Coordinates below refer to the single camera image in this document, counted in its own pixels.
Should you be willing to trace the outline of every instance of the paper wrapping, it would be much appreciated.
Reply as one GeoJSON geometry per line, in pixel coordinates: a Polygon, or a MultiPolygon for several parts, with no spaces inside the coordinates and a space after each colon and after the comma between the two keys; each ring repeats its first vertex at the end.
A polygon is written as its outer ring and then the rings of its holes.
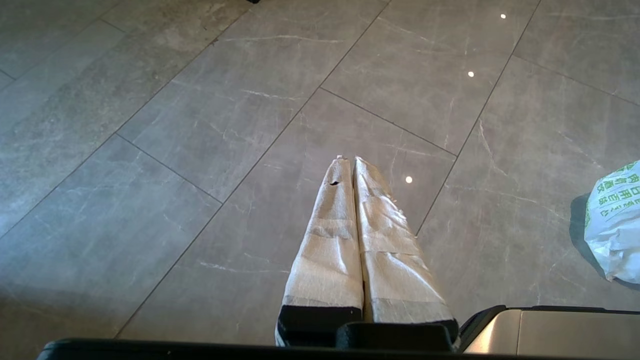
{"type": "Polygon", "coordinates": [[[365,320],[425,323],[453,319],[378,169],[356,157],[353,176],[365,320]]]}
{"type": "Polygon", "coordinates": [[[324,175],[282,304],[362,309],[363,302],[351,164],[339,157],[324,175]]]}

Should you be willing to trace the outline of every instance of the plastic bag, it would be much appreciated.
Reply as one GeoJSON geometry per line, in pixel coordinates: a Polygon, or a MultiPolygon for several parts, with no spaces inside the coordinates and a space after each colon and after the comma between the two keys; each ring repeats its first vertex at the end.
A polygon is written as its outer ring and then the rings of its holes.
{"type": "Polygon", "coordinates": [[[640,164],[598,180],[587,203],[584,241],[607,280],[640,284],[640,164]]]}

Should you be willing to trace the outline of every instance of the black object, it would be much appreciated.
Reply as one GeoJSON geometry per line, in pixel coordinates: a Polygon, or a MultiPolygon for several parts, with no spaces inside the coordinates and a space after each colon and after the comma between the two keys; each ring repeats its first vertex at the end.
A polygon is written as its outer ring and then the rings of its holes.
{"type": "Polygon", "coordinates": [[[362,321],[357,307],[283,305],[277,330],[287,346],[334,347],[335,331],[345,323],[362,321]]]}
{"type": "Polygon", "coordinates": [[[452,351],[449,331],[440,323],[348,323],[335,338],[335,347],[343,349],[452,351]]]}
{"type": "Polygon", "coordinates": [[[564,359],[496,355],[465,355],[447,352],[398,350],[339,350],[335,348],[258,347],[162,341],[80,340],[49,343],[38,360],[226,360],[226,359],[331,359],[331,360],[480,360],[480,359],[564,359]]]}

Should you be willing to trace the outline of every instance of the silver metal surface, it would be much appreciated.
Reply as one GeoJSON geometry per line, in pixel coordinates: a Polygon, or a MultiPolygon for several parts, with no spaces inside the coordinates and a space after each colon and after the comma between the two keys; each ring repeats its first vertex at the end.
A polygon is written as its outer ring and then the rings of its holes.
{"type": "Polygon", "coordinates": [[[523,311],[518,355],[638,359],[640,316],[523,311]]]}
{"type": "Polygon", "coordinates": [[[516,354],[522,310],[506,310],[493,318],[467,347],[471,354],[516,354]]]}
{"type": "Polygon", "coordinates": [[[521,311],[498,314],[465,353],[640,358],[640,315],[521,311]]]}

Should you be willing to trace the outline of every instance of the tile floor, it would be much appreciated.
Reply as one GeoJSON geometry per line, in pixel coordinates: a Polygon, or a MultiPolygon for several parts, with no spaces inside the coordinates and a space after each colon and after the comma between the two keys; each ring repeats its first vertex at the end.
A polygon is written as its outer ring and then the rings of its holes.
{"type": "Polygon", "coordinates": [[[594,182],[640,158],[637,1],[2,6],[10,359],[69,336],[273,343],[337,154],[387,176],[460,322],[640,310],[581,240],[594,182]]]}

